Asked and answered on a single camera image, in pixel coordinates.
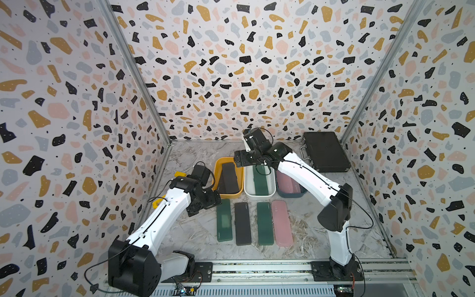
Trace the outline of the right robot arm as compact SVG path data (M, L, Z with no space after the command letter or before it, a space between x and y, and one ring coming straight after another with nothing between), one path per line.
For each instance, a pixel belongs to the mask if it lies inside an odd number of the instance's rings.
M324 177L283 142L271 143L260 128L244 130L242 139L246 148L236 151L234 155L238 167L272 167L294 179L320 202L323 209L317 218L329 237L330 269L336 278L349 277L357 267L348 239L352 187L347 183L341 186Z

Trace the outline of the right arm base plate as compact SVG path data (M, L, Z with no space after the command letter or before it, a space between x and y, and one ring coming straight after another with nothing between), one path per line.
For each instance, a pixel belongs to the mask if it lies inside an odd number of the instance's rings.
M315 282L350 282L363 281L363 273L358 263L351 260L347 265L329 261L312 261L310 262L310 272Z

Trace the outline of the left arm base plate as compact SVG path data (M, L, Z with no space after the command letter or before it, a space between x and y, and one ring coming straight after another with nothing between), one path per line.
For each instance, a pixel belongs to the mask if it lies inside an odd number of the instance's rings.
M160 283L207 283L211 282L213 264L211 262L168 261L160 266Z

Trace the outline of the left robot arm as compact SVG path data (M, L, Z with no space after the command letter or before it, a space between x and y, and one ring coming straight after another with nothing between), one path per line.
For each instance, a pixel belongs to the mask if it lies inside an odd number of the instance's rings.
M158 207L126 240L116 239L108 250L108 284L138 297L149 297L165 280L188 281L195 275L195 257L175 250L159 256L158 250L183 211L192 217L221 203L208 180L212 174L197 163L191 174L175 177Z

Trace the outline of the light green pencil case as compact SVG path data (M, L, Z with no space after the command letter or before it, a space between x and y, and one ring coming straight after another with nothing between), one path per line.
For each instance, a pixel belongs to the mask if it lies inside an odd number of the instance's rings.
M218 242L233 239L231 203L229 199L222 199L216 207L216 230Z

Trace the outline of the dark grey pencil case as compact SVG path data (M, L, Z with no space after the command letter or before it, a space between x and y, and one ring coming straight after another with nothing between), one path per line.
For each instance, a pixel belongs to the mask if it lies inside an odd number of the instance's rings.
M252 243L249 206L246 202L235 204L236 245L246 246Z
M222 171L218 183L218 192L220 194L237 194L240 188L234 163L224 163L222 164L221 169Z

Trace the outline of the pink pencil case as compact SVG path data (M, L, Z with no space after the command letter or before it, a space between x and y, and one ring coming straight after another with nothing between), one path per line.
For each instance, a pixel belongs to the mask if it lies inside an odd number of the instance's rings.
M277 171L277 186L278 189L284 194L300 194L301 187L299 183L297 183L293 178L289 177L288 175Z
M271 204L275 241L279 247L293 245L293 235L286 202L275 200Z

